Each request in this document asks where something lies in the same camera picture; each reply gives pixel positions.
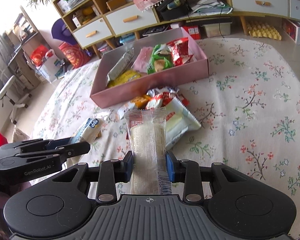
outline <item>egg tray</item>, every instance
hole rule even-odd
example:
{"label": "egg tray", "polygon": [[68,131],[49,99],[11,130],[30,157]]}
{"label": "egg tray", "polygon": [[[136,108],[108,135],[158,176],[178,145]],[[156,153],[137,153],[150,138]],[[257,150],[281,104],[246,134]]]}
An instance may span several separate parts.
{"label": "egg tray", "polygon": [[251,21],[247,23],[247,29],[252,37],[265,37],[278,41],[281,41],[282,39],[276,28],[270,26],[268,23]]}

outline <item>metal screw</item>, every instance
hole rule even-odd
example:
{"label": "metal screw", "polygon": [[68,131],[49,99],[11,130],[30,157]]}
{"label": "metal screw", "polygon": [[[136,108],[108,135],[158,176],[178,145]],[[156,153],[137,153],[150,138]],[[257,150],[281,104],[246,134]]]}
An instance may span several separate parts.
{"label": "metal screw", "polygon": [[201,200],[201,197],[198,194],[189,194],[189,195],[186,195],[186,200],[191,201],[191,202],[197,202],[197,201]]}
{"label": "metal screw", "polygon": [[111,194],[101,194],[98,199],[103,202],[111,201],[114,199],[114,196]]}

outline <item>snack package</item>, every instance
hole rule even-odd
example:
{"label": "snack package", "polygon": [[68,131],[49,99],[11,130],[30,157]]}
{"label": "snack package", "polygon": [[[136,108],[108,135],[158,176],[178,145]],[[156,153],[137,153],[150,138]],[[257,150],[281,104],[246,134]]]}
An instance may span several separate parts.
{"label": "snack package", "polygon": [[124,118],[133,152],[131,194],[171,194],[165,160],[166,109],[132,110]]}
{"label": "snack package", "polygon": [[143,47],[140,50],[140,53],[132,66],[135,71],[147,73],[152,50],[153,47]]}
{"label": "snack package", "polygon": [[[86,119],[85,122],[74,133],[69,141],[69,144],[82,141],[92,144],[96,138],[101,137],[102,124],[108,119],[110,114],[110,110],[103,111]],[[82,155],[67,159],[67,167],[77,164],[80,161],[81,156]]]}
{"label": "snack package", "polygon": [[176,97],[166,105],[166,150],[170,150],[187,131],[200,129],[199,121]]}
{"label": "snack package", "polygon": [[109,71],[107,75],[107,85],[111,80],[115,80],[119,77],[129,66],[130,61],[133,58],[133,48],[130,51],[127,51],[123,54],[123,56],[119,59],[119,61],[114,65],[114,67]]}
{"label": "snack package", "polygon": [[147,95],[151,96],[152,99],[147,103],[146,109],[166,106],[174,97],[177,97],[183,105],[187,106],[189,104],[189,101],[185,97],[183,97],[182,94],[178,94],[178,92],[178,88],[172,87],[150,89],[147,92]]}
{"label": "snack package", "polygon": [[147,73],[155,73],[173,67],[171,51],[167,44],[158,44],[153,48]]}
{"label": "snack package", "polygon": [[137,78],[140,78],[141,77],[141,74],[132,70],[132,69],[129,69],[127,70],[126,72],[124,72],[122,75],[120,75],[119,77],[117,77],[115,80],[111,80],[109,83],[108,83],[108,87],[114,87],[114,86],[117,86],[117,85],[121,85],[121,84],[124,84],[124,83],[127,83],[131,80],[134,80],[134,79],[137,79]]}
{"label": "snack package", "polygon": [[191,60],[193,55],[189,55],[188,42],[189,39],[185,37],[167,43],[175,66],[180,66]]}
{"label": "snack package", "polygon": [[129,110],[141,109],[142,107],[144,107],[150,99],[150,96],[143,95],[141,97],[135,97],[132,100],[125,103],[118,109],[119,120],[121,120],[123,118],[123,115]]}

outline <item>drawer handle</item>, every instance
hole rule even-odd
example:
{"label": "drawer handle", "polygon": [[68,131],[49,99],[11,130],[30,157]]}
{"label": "drawer handle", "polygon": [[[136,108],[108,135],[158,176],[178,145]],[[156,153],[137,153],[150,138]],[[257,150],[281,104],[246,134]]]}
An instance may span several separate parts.
{"label": "drawer handle", "polygon": [[263,1],[257,1],[257,0],[256,0],[256,4],[257,5],[262,5],[262,6],[270,6],[271,5],[270,2],[263,2]]}
{"label": "drawer handle", "polygon": [[136,19],[138,19],[138,15],[135,15],[135,16],[132,16],[132,17],[129,17],[129,18],[126,18],[126,19],[123,19],[123,22],[124,23],[127,23],[127,22],[132,22],[132,21],[134,21],[134,20],[136,20]]}
{"label": "drawer handle", "polygon": [[96,34],[97,34],[97,31],[93,31],[93,32],[87,34],[86,38],[91,37],[91,36],[96,35]]}

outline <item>green snack bag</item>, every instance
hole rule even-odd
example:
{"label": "green snack bag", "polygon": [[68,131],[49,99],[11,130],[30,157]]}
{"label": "green snack bag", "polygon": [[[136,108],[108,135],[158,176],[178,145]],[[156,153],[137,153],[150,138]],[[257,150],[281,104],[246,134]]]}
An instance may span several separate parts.
{"label": "green snack bag", "polygon": [[167,44],[158,44],[153,48],[147,73],[155,73],[173,67],[171,51]]}

